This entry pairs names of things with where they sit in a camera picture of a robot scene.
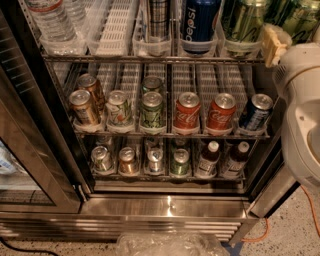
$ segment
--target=red can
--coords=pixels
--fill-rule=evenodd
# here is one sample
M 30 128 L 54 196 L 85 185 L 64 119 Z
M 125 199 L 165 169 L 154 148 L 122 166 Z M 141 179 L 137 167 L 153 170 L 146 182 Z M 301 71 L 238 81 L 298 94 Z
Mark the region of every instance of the red can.
M 235 98 L 228 93 L 219 93 L 211 102 L 207 127 L 214 130 L 227 130 L 235 111 Z
M 180 94 L 176 102 L 174 126 L 180 129 L 194 129 L 197 126 L 200 111 L 199 97 L 193 92 Z

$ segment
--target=floor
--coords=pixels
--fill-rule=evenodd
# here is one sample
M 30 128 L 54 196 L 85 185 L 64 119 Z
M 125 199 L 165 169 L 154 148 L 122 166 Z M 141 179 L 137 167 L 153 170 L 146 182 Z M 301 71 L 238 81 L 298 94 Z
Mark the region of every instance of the floor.
M 317 220 L 320 223 L 320 193 L 310 191 Z M 268 236 L 256 243 L 239 243 L 227 248 L 232 256 L 320 256 L 320 235 L 317 234 L 307 196 L 298 188 L 287 201 L 269 218 Z M 256 238 L 265 232 L 262 219 L 246 236 Z M 59 256 L 115 256 L 116 244 L 26 242 L 9 241 L 14 247 L 50 250 Z M 15 252 L 0 244 L 1 256 L 49 255 Z

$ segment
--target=pepsi can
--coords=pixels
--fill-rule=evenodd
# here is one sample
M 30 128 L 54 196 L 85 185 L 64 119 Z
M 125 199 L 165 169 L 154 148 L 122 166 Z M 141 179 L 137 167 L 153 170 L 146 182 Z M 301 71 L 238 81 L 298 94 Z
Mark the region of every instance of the pepsi can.
M 183 49 L 191 54 L 210 50 L 221 0 L 183 0 L 180 32 Z

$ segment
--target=open refrigerator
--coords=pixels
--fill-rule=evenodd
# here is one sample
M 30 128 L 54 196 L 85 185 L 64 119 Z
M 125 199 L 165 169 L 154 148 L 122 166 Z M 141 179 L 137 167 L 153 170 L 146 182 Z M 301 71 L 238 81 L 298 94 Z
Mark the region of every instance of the open refrigerator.
M 48 54 L 24 1 L 1 3 L 5 93 L 0 96 L 0 139 L 22 170 L 0 177 L 0 236 L 105 240 L 128 231 L 200 232 L 235 243 L 299 186 L 284 165 L 280 137 L 286 104 L 271 80 L 273 69 L 265 68 L 261 58 L 180 54 L 179 13 L 177 3 L 171 2 L 171 38 L 153 46 L 166 52 L 164 57 L 149 56 L 150 46 L 141 42 L 138 1 L 86 1 L 96 29 L 89 32 L 86 52 L 78 55 Z M 133 112 L 129 130 L 114 130 L 106 120 L 93 130 L 77 124 L 68 97 L 83 73 L 97 77 L 105 95 L 126 91 Z M 164 122 L 156 134 L 140 123 L 140 86 L 149 75 L 164 85 Z M 173 120 L 175 101 L 185 91 L 199 96 L 201 111 L 197 128 L 181 135 Z M 269 95 L 274 109 L 263 131 L 246 134 L 235 121 L 228 133 L 212 135 L 206 127 L 207 111 L 222 92 L 236 98 L 235 120 L 253 94 Z M 90 154 L 101 137 L 113 140 L 115 170 L 110 175 L 92 168 Z M 150 138 L 160 141 L 164 152 L 158 175 L 146 171 L 145 143 Z M 191 159 L 187 175 L 177 177 L 170 174 L 170 150 L 181 138 L 188 140 Z M 249 160 L 240 177 L 194 175 L 203 143 L 210 140 L 220 144 L 221 158 L 227 140 L 249 143 Z M 126 146 L 135 148 L 135 175 L 119 172 L 118 152 Z

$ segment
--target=silver can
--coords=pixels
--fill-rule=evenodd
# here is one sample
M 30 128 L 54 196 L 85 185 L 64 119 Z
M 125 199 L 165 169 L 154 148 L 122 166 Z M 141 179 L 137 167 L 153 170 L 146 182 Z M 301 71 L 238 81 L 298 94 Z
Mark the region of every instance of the silver can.
M 143 94 L 151 91 L 161 93 L 162 87 L 162 80 L 156 76 L 146 76 L 141 84 Z
M 95 147 L 91 152 L 93 169 L 96 173 L 107 175 L 113 171 L 113 160 L 110 151 L 104 146 Z
M 147 92 L 142 97 L 141 124 L 146 128 L 163 126 L 163 99 L 158 92 Z
M 136 152 L 131 147 L 125 147 L 119 152 L 120 172 L 132 176 L 139 173 Z
M 163 170 L 163 150 L 160 148 L 152 148 L 148 152 L 148 169 L 152 174 L 161 173 Z
M 77 120 L 81 124 L 97 125 L 100 123 L 100 116 L 90 92 L 76 90 L 69 96 L 69 102 L 76 114 Z
M 108 119 L 114 126 L 128 126 L 133 123 L 128 95 L 120 90 L 110 92 L 107 102 Z

